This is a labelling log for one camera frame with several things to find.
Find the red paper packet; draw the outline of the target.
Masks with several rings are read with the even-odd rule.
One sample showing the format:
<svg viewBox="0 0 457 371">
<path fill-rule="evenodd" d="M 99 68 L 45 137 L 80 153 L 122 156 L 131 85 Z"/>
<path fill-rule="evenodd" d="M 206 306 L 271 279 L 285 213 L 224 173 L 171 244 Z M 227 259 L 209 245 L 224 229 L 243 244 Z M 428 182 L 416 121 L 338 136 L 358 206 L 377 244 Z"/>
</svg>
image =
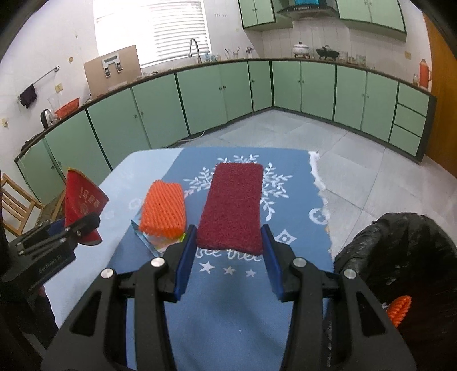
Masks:
<svg viewBox="0 0 457 371">
<path fill-rule="evenodd" d="M 65 227 L 91 213 L 101 215 L 109 198 L 83 172 L 69 168 L 64 201 Z"/>
</svg>

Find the dark red scouring pad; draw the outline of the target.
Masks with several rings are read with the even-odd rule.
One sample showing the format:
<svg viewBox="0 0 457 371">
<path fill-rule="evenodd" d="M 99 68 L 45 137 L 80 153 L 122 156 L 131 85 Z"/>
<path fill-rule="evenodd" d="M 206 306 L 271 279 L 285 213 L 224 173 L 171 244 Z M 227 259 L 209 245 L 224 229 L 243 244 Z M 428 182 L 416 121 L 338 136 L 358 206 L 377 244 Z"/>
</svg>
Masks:
<svg viewBox="0 0 457 371">
<path fill-rule="evenodd" d="M 262 253 L 262 178 L 257 163 L 217 164 L 198 224 L 200 248 Z"/>
</svg>

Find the large orange foam net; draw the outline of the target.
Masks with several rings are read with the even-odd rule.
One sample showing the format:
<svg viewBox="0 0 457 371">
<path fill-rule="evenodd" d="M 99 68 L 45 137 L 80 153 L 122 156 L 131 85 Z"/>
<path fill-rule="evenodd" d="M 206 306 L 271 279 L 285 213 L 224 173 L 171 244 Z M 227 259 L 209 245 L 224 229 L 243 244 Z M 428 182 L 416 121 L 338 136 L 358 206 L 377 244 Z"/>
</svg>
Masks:
<svg viewBox="0 0 457 371">
<path fill-rule="evenodd" d="M 404 320 L 411 306 L 411 296 L 404 295 L 394 299 L 386 309 L 386 314 L 395 328 Z"/>
</svg>

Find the green lower kitchen cabinets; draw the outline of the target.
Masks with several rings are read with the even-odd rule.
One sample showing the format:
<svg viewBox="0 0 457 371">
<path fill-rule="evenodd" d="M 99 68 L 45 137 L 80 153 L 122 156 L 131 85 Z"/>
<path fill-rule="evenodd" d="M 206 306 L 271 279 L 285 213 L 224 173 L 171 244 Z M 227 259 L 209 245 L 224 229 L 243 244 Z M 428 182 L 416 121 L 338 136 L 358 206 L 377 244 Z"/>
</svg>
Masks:
<svg viewBox="0 0 457 371">
<path fill-rule="evenodd" d="M 69 168 L 102 182 L 133 152 L 165 148 L 273 108 L 347 128 L 420 162 L 437 100 L 384 73 L 315 60 L 238 60 L 143 78 L 94 99 L 15 158 L 34 196 L 63 191 Z"/>
</svg>

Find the green kitchen cabinets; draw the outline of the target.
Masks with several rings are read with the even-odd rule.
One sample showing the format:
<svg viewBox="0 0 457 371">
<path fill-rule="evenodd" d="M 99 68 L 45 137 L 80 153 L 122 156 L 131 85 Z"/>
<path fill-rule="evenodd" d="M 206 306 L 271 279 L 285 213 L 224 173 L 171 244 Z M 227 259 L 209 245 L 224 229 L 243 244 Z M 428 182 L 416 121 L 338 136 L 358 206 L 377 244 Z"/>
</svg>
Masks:
<svg viewBox="0 0 457 371">
<path fill-rule="evenodd" d="M 337 18 L 348 27 L 407 35 L 399 1 L 239 1 L 238 9 L 244 29 L 284 29 L 295 20 Z"/>
<path fill-rule="evenodd" d="M 133 152 L 165 148 L 273 108 L 347 128 L 420 162 L 437 100 L 384 73 L 315 60 L 238 60 L 143 78 L 94 99 L 15 158 L 34 196 L 63 191 L 69 168 L 102 182 Z"/>
</svg>

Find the green upper kitchen cabinets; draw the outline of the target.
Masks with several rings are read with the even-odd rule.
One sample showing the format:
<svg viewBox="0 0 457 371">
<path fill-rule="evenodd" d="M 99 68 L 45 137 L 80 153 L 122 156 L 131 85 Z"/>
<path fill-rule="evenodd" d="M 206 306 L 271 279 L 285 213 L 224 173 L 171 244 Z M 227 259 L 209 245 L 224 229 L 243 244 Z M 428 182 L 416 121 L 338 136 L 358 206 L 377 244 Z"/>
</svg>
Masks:
<svg viewBox="0 0 457 371">
<path fill-rule="evenodd" d="M 399 1 L 239 1 L 238 9 L 244 29 L 284 29 L 295 20 L 337 18 L 348 27 L 407 35 Z"/>
</svg>

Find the clear plastic wrapper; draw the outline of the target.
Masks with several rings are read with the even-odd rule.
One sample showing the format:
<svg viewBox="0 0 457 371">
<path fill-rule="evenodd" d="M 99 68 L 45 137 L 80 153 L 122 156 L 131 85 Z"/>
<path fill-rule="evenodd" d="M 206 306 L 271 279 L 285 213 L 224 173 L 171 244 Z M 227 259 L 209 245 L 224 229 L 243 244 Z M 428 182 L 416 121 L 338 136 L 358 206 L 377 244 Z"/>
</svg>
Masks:
<svg viewBox="0 0 457 371">
<path fill-rule="evenodd" d="M 154 255 L 155 257 L 162 257 L 166 252 L 168 246 L 175 243 L 180 243 L 186 237 L 186 233 L 183 233 L 180 237 L 175 239 L 169 239 L 166 237 L 155 237 L 147 233 L 142 232 L 139 229 L 141 215 L 137 214 L 132 220 L 131 224 L 133 231 L 139 240 L 146 246 L 146 248 Z"/>
</svg>

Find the wooden chair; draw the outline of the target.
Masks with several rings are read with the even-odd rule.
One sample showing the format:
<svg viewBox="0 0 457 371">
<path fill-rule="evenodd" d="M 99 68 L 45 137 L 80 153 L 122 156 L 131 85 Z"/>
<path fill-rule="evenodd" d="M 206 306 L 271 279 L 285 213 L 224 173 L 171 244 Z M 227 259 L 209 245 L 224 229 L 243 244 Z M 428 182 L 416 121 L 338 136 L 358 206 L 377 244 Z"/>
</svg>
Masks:
<svg viewBox="0 0 457 371">
<path fill-rule="evenodd" d="M 1 212 L 5 214 L 5 229 L 13 236 L 20 236 L 33 211 L 42 211 L 44 205 L 28 194 L 7 174 L 1 175 Z"/>
</svg>

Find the small orange foam net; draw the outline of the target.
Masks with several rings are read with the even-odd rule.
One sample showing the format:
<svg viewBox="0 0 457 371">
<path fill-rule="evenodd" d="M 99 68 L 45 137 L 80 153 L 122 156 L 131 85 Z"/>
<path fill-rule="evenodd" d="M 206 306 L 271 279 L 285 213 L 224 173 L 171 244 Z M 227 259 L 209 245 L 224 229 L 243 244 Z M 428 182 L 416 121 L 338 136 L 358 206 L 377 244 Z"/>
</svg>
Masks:
<svg viewBox="0 0 457 371">
<path fill-rule="evenodd" d="M 174 182 L 154 181 L 143 203 L 139 230 L 168 240 L 180 237 L 186 228 L 184 191 Z"/>
</svg>

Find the cardboard box with print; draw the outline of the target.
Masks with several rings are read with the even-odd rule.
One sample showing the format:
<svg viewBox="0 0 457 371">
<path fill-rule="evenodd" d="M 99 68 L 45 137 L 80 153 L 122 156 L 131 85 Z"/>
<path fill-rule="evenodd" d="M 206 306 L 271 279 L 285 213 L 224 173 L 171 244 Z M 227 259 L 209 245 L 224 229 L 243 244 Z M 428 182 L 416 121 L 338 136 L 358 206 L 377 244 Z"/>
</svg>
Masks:
<svg viewBox="0 0 457 371">
<path fill-rule="evenodd" d="M 136 46 L 128 46 L 84 64 L 87 85 L 92 98 L 105 95 L 141 77 Z"/>
</svg>

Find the white cooking pot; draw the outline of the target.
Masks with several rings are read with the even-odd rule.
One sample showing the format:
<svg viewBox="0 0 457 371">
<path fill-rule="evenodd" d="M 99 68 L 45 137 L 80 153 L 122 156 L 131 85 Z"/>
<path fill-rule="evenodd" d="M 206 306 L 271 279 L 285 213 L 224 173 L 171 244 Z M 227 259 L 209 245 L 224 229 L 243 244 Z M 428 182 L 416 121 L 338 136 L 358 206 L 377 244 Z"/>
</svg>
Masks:
<svg viewBox="0 0 457 371">
<path fill-rule="evenodd" d="M 298 42 L 293 46 L 292 53 L 294 58 L 310 59 L 310 47 L 302 42 Z"/>
</svg>

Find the window blinds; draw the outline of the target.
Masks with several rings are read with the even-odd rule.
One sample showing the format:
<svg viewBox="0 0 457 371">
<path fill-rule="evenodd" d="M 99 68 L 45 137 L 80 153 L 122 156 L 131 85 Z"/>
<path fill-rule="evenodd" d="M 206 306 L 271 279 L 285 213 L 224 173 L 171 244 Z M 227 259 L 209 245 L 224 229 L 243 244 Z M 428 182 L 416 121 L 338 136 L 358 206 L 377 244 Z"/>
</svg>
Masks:
<svg viewBox="0 0 457 371">
<path fill-rule="evenodd" d="M 136 46 L 142 66 L 188 57 L 190 38 L 211 53 L 202 1 L 94 1 L 95 39 L 101 55 Z"/>
</svg>

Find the orange thermos flask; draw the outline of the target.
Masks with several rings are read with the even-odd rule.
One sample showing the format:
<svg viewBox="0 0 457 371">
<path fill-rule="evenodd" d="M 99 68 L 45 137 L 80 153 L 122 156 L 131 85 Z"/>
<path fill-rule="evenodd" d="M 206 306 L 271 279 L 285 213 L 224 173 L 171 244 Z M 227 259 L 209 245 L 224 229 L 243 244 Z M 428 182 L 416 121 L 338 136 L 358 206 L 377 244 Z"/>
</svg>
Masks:
<svg viewBox="0 0 457 371">
<path fill-rule="evenodd" d="M 432 71 L 425 59 L 419 62 L 419 86 L 429 90 L 430 82 L 432 81 Z"/>
</svg>

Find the blue box above hood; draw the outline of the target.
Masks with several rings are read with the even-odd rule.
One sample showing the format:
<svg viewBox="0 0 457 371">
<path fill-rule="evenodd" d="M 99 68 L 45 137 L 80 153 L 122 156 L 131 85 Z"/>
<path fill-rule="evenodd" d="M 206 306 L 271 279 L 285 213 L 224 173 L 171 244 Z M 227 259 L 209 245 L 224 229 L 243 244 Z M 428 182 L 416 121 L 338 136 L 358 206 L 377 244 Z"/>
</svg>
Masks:
<svg viewBox="0 0 457 371">
<path fill-rule="evenodd" d="M 295 0 L 295 5 L 315 7 L 320 5 L 319 0 Z"/>
</svg>

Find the dark cloth on rail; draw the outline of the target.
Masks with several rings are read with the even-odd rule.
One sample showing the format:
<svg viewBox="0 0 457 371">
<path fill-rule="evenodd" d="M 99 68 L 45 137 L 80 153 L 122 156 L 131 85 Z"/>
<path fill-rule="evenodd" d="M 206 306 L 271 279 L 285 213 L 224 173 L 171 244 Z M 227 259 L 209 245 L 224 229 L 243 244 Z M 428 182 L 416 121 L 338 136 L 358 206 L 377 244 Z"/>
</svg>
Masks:
<svg viewBox="0 0 457 371">
<path fill-rule="evenodd" d="M 36 90 L 32 83 L 19 95 L 19 102 L 23 107 L 28 109 L 36 101 L 36 98 Z"/>
</svg>

